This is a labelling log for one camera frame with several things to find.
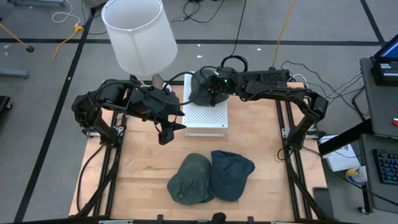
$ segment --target green baseball cap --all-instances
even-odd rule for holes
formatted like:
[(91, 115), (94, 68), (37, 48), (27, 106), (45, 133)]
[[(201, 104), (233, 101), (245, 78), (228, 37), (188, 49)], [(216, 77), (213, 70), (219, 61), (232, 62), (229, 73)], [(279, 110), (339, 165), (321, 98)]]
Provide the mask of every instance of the green baseball cap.
[(183, 205), (209, 202), (214, 198), (209, 186), (210, 176), (210, 161), (203, 155), (191, 153), (169, 180), (167, 190), (174, 201)]

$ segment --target laptop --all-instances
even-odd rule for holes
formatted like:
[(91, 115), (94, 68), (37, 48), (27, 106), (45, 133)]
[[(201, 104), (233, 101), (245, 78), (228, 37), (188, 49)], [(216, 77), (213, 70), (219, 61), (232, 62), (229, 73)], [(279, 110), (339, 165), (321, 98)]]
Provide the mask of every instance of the laptop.
[(374, 80), (381, 86), (398, 86), (398, 35), (373, 57), (371, 69)]

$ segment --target computer monitor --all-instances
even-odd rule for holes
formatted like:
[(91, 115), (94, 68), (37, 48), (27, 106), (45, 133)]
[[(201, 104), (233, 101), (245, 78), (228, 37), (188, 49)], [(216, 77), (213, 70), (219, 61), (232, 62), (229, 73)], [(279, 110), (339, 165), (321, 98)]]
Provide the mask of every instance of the computer monitor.
[(398, 62), (398, 35), (379, 50), (373, 58), (376, 62)]

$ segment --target lamp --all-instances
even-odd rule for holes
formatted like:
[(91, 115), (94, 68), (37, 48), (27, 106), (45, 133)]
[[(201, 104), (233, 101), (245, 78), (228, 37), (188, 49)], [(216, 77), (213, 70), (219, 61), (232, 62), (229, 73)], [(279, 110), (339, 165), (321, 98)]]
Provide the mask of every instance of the lamp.
[(101, 15), (125, 72), (145, 78), (174, 61), (177, 43), (161, 0), (110, 0)]

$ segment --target cap brim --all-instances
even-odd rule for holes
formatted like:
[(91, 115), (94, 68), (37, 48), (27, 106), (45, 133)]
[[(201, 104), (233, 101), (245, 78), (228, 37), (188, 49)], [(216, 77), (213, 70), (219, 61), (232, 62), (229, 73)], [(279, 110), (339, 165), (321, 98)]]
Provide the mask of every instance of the cap brim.
[(216, 198), (227, 202), (235, 202), (242, 196), (247, 180), (248, 178), (245, 178), (240, 183), (229, 185), (222, 182), (221, 179), (211, 176), (210, 189)]

